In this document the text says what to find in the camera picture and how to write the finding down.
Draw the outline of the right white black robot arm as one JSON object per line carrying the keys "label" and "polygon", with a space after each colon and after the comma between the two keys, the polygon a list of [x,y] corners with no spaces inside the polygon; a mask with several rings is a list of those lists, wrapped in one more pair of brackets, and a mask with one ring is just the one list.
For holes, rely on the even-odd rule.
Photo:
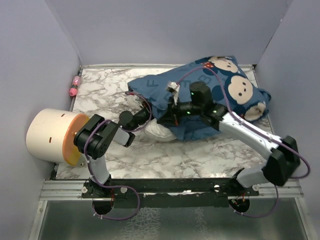
{"label": "right white black robot arm", "polygon": [[292,177],[301,163],[293,137],[270,134],[245,121],[225,105],[215,103],[204,82],[197,81],[189,86],[190,102],[179,100],[179,89],[177,83],[168,83],[166,90],[171,97],[165,114],[157,121],[159,124],[178,126],[182,117],[199,116],[207,126],[232,135],[266,160],[264,164],[238,170],[226,184],[228,191],[240,196],[253,185],[271,183],[281,187]]}

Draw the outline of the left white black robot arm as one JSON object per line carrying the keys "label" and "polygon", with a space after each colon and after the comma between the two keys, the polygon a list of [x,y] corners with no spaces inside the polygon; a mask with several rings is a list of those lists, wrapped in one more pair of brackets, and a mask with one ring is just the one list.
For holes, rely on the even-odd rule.
{"label": "left white black robot arm", "polygon": [[73,144],[84,154],[94,183],[93,191],[97,196],[106,197],[111,190],[111,175],[107,169],[105,154],[112,142],[129,147],[135,139],[135,132],[140,131],[151,120],[151,111],[143,108],[135,114],[123,111],[118,122],[105,119],[95,114],[75,134]]}

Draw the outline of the white pillow with red logo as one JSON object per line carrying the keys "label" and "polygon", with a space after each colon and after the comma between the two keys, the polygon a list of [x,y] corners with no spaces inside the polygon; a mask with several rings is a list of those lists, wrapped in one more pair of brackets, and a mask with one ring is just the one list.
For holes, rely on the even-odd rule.
{"label": "white pillow with red logo", "polygon": [[[143,108],[143,101],[136,95],[129,95],[127,97],[127,104],[135,110]],[[143,129],[143,132],[149,138],[158,142],[171,142],[176,139],[176,136],[168,128],[158,124],[156,119],[151,120]]]}

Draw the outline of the blue lettered pillowcase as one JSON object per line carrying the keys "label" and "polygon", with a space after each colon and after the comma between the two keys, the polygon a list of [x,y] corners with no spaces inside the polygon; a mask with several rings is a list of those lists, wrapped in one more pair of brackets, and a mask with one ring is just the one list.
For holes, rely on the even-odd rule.
{"label": "blue lettered pillowcase", "polygon": [[[128,82],[134,91],[150,102],[156,121],[166,112],[171,94],[166,91],[168,82],[180,85],[179,100],[191,101],[190,84],[204,82],[212,99],[230,108],[248,122],[264,118],[269,112],[271,95],[257,88],[239,67],[234,56],[209,56],[159,74],[149,74]],[[218,131],[205,125],[198,116],[180,119],[178,126],[163,125],[180,141],[196,141],[212,137]]]}

